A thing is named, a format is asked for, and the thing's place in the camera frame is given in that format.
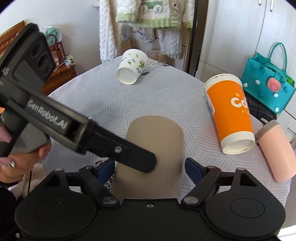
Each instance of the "camera lens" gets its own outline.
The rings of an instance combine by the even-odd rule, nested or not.
[[[44,71],[44,76],[47,76],[49,74],[49,72],[50,72],[51,69],[52,69],[52,65],[51,64],[48,65],[48,66],[46,66],[45,71]]]
[[[38,56],[38,54],[40,53],[41,51],[41,47],[42,47],[42,44],[41,43],[37,43],[35,44],[35,46],[32,48],[31,50],[31,57],[32,58],[35,58]]]
[[[48,60],[48,56],[47,54],[43,54],[37,61],[37,68],[38,69],[42,69],[45,65],[46,65],[46,62]]]

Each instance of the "orange and white paper cup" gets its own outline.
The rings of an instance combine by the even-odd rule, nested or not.
[[[240,79],[232,74],[215,75],[205,83],[205,93],[223,153],[235,155],[251,150],[255,136]]]

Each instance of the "pink watermelon decoration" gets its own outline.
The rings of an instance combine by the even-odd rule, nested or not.
[[[281,83],[275,78],[269,78],[269,80],[267,81],[267,87],[272,92],[278,92],[281,89]]]

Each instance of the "pink tumbler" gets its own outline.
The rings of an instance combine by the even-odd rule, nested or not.
[[[276,120],[268,122],[256,135],[277,182],[283,183],[296,174],[296,155]]]

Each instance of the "wooden headboard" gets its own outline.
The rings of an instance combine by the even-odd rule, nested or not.
[[[24,27],[25,21],[21,21],[20,23],[14,25],[12,28],[0,35],[0,58]]]

